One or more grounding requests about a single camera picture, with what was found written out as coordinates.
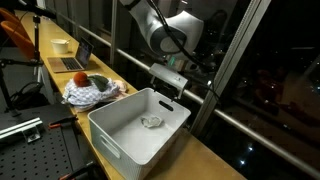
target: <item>black cable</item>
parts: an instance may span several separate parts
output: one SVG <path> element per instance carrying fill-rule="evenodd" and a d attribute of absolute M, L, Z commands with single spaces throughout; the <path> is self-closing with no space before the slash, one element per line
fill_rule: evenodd
<path fill-rule="evenodd" d="M 1 53 L 4 45 L 8 42 L 9 39 L 11 39 L 11 37 L 14 35 L 14 33 L 15 33 L 15 32 L 17 31 L 17 29 L 20 27 L 20 25 L 21 25 L 21 20 L 22 20 L 22 18 L 23 18 L 27 13 L 28 13 L 28 11 L 25 12 L 25 13 L 20 17 L 20 19 L 19 19 L 19 24 L 18 24 L 18 25 L 16 26 L 16 28 L 13 30 L 13 32 L 11 33 L 11 35 L 8 36 L 7 39 L 3 41 L 3 43 L 1 44 L 1 47 L 0 47 L 0 53 Z"/>
<path fill-rule="evenodd" d="M 179 48 L 179 50 L 185 55 L 187 56 L 193 63 L 197 64 L 198 66 L 200 66 L 201 69 L 205 70 L 206 72 L 210 72 L 213 69 L 211 67 L 208 67 L 207 65 L 201 63 L 199 60 L 195 59 L 193 56 L 191 56 L 185 49 L 184 47 L 181 45 L 181 43 L 179 42 L 179 40 L 175 37 L 175 35 L 172 33 L 172 31 L 170 30 L 165 18 L 163 17 L 161 11 L 159 10 L 159 8 L 154 4 L 154 2 L 152 0 L 148 0 L 148 2 L 150 3 L 151 7 L 155 10 L 155 12 L 157 13 L 159 20 L 161 22 L 161 24 L 163 25 L 163 28 L 165 30 L 165 32 L 168 34 L 168 36 L 171 38 L 171 40 L 174 42 L 174 44 Z"/>

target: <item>wooden desk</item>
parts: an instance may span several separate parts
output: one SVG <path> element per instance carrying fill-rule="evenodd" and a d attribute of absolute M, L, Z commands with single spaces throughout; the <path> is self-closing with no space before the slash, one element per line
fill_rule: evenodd
<path fill-rule="evenodd" d="M 28 32 L 31 39 L 34 38 L 34 23 L 32 21 L 32 13 L 27 14 L 22 19 L 22 24 Z M 78 47 L 78 42 L 68 35 L 64 30 L 58 27 L 50 20 L 41 19 L 39 25 L 39 50 L 41 58 L 43 59 L 46 67 L 55 84 L 60 92 L 64 92 L 64 87 L 73 78 L 75 73 L 60 73 L 55 74 L 51 71 L 47 62 L 47 57 L 54 56 L 74 56 Z M 69 44 L 70 53 L 61 55 L 55 54 L 51 46 L 51 39 L 71 39 Z M 105 77 L 110 77 L 114 80 L 122 80 L 112 69 L 100 61 L 96 56 L 92 55 L 90 58 L 89 68 L 85 71 L 87 74 L 100 73 Z M 137 90 L 128 84 L 128 93 L 134 93 Z M 118 180 L 123 177 L 117 172 L 111 164 L 103 158 L 103 156 L 95 150 L 91 144 L 91 134 L 89 120 L 87 118 L 88 112 L 78 113 L 79 126 L 91 145 L 93 152 L 96 155 L 100 165 L 105 171 L 109 179 Z M 176 140 L 174 145 L 168 150 L 153 170 L 148 174 L 146 179 L 245 179 L 241 174 L 230 167 L 220 157 L 214 154 L 200 141 L 194 138 L 189 132 L 183 131 L 182 135 Z"/>

